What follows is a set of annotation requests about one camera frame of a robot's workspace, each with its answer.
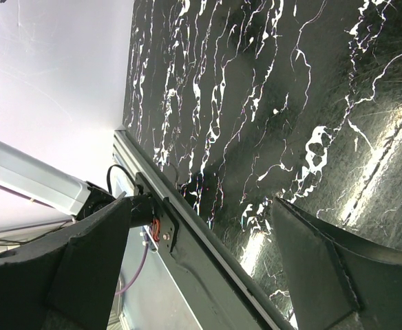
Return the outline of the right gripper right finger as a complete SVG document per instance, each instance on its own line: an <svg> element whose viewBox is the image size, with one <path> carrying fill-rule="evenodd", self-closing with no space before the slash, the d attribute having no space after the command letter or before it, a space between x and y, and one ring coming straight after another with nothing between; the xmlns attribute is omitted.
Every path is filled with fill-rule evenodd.
<svg viewBox="0 0 402 330"><path fill-rule="evenodd" d="M402 251L279 197L273 226L300 329L331 329L350 316L364 329L402 329Z"/></svg>

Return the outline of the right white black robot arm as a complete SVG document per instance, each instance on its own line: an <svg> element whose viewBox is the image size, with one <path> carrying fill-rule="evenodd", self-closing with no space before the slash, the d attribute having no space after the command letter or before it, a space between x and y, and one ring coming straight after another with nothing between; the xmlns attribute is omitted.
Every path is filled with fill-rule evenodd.
<svg viewBox="0 0 402 330"><path fill-rule="evenodd" d="M290 323L169 180L123 132L134 196L81 181L0 142L0 188L74 223L0 252L0 329L105 329L129 231L154 224L158 253L202 329ZM300 329L402 329L402 252L276 198L273 226Z"/></svg>

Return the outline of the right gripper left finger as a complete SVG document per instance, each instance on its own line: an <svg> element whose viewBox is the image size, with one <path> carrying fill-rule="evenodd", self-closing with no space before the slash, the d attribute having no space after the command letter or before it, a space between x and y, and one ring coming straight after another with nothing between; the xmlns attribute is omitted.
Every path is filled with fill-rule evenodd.
<svg viewBox="0 0 402 330"><path fill-rule="evenodd" d="M0 329L106 329L130 211L130 200L118 199L0 253Z"/></svg>

